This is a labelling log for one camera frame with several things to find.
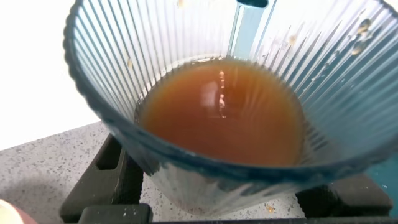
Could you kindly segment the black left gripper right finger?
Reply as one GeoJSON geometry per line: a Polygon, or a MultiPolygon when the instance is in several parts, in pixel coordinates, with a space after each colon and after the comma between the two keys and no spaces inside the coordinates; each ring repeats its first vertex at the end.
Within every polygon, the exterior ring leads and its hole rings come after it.
{"type": "Polygon", "coordinates": [[[298,203],[307,218],[388,216],[389,196],[364,174],[303,190],[298,203]]]}

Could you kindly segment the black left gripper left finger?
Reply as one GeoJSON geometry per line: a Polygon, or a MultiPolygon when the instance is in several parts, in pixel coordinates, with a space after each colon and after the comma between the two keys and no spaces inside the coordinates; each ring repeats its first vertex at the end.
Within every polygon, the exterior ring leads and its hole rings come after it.
{"type": "Polygon", "coordinates": [[[144,172],[109,135],[60,207],[65,223],[76,223],[87,207],[133,205],[141,197],[144,172]]]}

